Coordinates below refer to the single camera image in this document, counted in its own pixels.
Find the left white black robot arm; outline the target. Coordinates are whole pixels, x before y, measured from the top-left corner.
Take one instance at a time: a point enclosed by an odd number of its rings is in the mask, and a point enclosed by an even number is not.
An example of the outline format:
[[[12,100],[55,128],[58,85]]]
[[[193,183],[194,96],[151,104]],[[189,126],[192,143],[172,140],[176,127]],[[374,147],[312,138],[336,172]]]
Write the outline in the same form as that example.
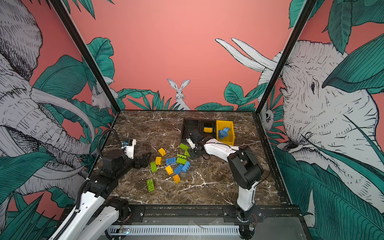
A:
[[[96,240],[113,223],[130,220],[133,210],[127,200],[109,199],[113,190],[131,169],[146,168],[152,153],[130,159],[124,150],[112,150],[101,156],[103,168],[79,189],[74,208],[63,220],[52,240]]]

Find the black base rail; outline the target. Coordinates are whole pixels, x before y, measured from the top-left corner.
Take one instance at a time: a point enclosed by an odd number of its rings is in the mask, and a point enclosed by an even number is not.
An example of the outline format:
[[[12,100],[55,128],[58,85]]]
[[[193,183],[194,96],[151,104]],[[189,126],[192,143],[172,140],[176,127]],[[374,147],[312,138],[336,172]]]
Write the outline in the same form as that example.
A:
[[[299,218],[303,215],[297,206],[257,205],[246,214],[240,214],[234,205],[134,205],[112,206],[120,213],[118,219],[126,224],[143,223],[148,218],[214,218],[236,225],[262,222],[267,218]]]

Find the black frame post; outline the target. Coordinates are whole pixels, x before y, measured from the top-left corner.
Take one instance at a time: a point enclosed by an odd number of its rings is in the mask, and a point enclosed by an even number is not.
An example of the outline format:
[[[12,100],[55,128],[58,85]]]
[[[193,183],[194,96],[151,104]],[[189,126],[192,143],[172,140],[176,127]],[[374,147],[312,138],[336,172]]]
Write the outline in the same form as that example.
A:
[[[104,80],[104,77],[101,73],[101,70],[99,69],[94,57],[92,56],[91,52],[89,51],[87,45],[85,44],[84,39],[82,38],[81,34],[79,33],[76,25],[74,24],[72,18],[70,17],[70,14],[65,7],[63,1],[58,0],[52,0],[50,1],[51,5],[55,9],[55,12],[59,16],[60,20],[62,21],[63,25],[65,26],[66,30],[70,34],[72,40],[74,41],[75,45],[77,46],[78,50],[80,51],[82,57],[84,58],[86,64],[90,68],[92,74],[98,81],[98,83],[101,85],[102,90],[106,94],[107,99],[110,101],[112,108],[115,110],[117,115],[121,112],[121,109],[115,99],[115,97],[112,95],[112,92],[109,89],[109,86]]]
[[[272,90],[274,89],[274,86],[276,84],[276,81],[279,79],[280,74],[282,73],[282,70],[284,68],[284,65],[286,64],[288,57],[290,56],[312,10],[314,9],[314,6],[316,4],[316,0],[307,0],[304,2],[304,6],[300,12],[300,15],[297,19],[297,22],[295,23],[294,29],[291,32],[291,35],[288,39],[288,42],[282,52],[282,55],[278,61],[277,67],[275,68],[273,75],[266,87],[266,90],[263,94],[263,97],[256,109],[256,115],[260,115],[268,96],[271,94]]]

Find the orange yellow lego front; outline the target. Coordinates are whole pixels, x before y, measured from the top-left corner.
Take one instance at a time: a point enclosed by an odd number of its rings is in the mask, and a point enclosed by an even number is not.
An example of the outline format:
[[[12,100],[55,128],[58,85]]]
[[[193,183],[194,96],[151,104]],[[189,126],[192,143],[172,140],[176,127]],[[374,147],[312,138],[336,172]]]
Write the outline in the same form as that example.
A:
[[[176,184],[178,184],[178,183],[181,181],[179,175],[174,175],[174,176],[173,176],[173,180],[174,180],[174,182],[175,182]]]

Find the blue lego pair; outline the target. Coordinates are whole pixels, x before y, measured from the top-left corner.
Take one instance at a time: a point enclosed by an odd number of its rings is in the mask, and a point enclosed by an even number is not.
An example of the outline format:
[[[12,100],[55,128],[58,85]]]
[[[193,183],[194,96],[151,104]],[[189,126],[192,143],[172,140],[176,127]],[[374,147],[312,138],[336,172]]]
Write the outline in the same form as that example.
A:
[[[178,174],[182,171],[183,167],[184,167],[183,164],[179,164],[179,165],[174,169],[174,173],[175,173],[176,175],[178,175]]]
[[[183,168],[182,168],[182,171],[184,172],[184,173],[186,173],[187,171],[188,171],[188,169],[190,168],[190,162],[189,161],[187,161],[186,163],[185,163],[185,165],[183,166]]]

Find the yellow lego small left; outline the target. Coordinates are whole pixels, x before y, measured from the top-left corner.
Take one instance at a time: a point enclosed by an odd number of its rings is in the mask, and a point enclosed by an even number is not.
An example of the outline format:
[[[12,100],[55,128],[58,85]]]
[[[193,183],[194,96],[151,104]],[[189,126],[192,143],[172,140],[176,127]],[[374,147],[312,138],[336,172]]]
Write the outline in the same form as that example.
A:
[[[156,157],[155,163],[157,166],[160,166],[162,164],[162,157]]]

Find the black bin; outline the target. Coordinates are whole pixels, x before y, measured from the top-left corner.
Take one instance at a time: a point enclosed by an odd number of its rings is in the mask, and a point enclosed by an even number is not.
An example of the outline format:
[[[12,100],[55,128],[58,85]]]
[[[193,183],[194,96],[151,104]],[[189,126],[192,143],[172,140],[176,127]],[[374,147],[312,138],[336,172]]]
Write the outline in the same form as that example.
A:
[[[182,133],[181,133],[181,143],[187,144],[187,138],[189,137],[190,133],[195,130],[199,129],[199,120],[197,119],[183,119],[182,124]]]
[[[215,139],[217,137],[216,121],[200,120],[199,131],[203,138],[212,137]]]

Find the blue lego lower pair right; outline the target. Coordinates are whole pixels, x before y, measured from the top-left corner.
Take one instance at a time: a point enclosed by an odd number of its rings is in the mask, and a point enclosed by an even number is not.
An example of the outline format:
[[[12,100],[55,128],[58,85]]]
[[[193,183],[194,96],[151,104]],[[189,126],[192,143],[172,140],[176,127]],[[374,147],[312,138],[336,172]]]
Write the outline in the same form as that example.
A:
[[[190,162],[189,161],[187,161],[186,163],[185,163],[185,165],[183,166],[183,168],[182,168],[182,171],[184,172],[184,173],[186,173],[187,171],[188,171],[188,169],[190,168]]]

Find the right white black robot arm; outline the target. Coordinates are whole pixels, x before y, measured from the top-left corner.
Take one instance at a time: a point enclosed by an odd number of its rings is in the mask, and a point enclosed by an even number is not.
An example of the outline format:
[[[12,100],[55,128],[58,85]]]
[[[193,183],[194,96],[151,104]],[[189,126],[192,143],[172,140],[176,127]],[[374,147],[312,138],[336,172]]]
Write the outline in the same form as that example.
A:
[[[233,178],[239,186],[237,206],[243,212],[255,205],[256,187],[261,181],[264,169],[258,157],[248,146],[230,146],[210,136],[204,138],[198,130],[193,130],[187,137],[191,146],[189,154],[193,159],[203,155],[218,157],[226,161]]]

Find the white vented strip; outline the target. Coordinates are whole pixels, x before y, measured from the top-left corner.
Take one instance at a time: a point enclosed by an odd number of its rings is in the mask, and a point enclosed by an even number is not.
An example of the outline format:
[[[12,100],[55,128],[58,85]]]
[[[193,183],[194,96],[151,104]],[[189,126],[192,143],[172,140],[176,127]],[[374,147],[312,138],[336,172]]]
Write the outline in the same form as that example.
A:
[[[238,226],[156,226],[156,225],[124,225],[110,226],[107,232],[111,236],[154,236],[154,235],[177,235],[177,236],[240,236]]]

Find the right black frame post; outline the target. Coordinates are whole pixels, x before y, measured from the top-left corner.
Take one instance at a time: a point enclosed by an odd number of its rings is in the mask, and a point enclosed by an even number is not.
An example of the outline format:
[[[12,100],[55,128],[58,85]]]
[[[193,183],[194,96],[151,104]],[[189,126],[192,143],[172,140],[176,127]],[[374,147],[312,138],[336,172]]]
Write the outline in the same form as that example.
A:
[[[263,97],[256,109],[256,115],[260,115],[268,96],[271,94],[272,90],[274,89],[274,86],[276,84],[276,81],[279,79],[280,74],[282,73],[282,70],[284,68],[284,65],[286,64],[288,57],[290,56],[312,10],[314,9],[314,6],[316,4],[316,0],[307,0],[304,2],[304,6],[300,12],[300,15],[297,19],[297,22],[295,23],[294,29],[291,32],[291,35],[288,39],[288,42],[282,52],[282,55],[278,61],[277,67],[275,68],[273,75],[266,87],[266,90],[263,94]]]

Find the blue lego lower pair left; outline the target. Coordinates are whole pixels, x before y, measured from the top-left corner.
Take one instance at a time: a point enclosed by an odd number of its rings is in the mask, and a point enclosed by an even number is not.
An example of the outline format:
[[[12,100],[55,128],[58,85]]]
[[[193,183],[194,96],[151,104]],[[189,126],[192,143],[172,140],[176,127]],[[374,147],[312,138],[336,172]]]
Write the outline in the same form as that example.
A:
[[[183,167],[184,167],[183,164],[179,164],[179,165],[174,169],[174,173],[175,173],[176,175],[178,175],[178,174],[182,171]]]

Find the yellow plastic bin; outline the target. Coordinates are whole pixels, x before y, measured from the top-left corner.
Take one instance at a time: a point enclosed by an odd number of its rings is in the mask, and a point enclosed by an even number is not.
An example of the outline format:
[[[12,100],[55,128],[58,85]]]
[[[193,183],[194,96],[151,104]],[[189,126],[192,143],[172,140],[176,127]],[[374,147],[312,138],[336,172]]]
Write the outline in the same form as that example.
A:
[[[235,145],[234,123],[232,121],[216,120],[217,140],[224,144]]]

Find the left black frame post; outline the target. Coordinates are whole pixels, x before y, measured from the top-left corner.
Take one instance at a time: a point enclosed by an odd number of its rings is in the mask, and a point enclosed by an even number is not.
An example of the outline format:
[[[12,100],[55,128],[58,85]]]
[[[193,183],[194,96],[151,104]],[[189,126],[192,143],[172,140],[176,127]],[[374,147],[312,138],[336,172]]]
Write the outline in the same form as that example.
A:
[[[89,51],[87,45],[85,44],[84,39],[82,38],[81,34],[79,33],[76,25],[74,24],[72,18],[70,17],[70,14],[65,7],[63,1],[58,0],[52,0],[50,1],[51,5],[55,9],[55,12],[59,16],[60,20],[62,21],[63,25],[65,26],[66,30],[70,34],[72,40],[74,41],[75,45],[77,46],[78,50],[80,51],[82,57],[84,58],[86,64],[90,68],[92,74],[98,81],[98,83],[101,85],[102,90],[106,94],[107,99],[110,101],[112,108],[115,110],[117,115],[121,112],[121,109],[115,99],[115,97],[112,95],[112,92],[109,89],[109,86],[104,80],[104,77],[101,73],[101,70],[99,69],[94,57],[92,56],[91,52]]]

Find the green lego mid left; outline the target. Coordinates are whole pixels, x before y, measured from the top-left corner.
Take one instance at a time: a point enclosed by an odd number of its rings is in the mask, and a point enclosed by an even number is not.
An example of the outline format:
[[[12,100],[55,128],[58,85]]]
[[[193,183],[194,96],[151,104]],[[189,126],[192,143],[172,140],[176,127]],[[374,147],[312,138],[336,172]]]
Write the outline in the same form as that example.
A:
[[[157,165],[155,162],[151,162],[150,163],[150,166],[151,166],[151,172],[154,173],[157,171]]]

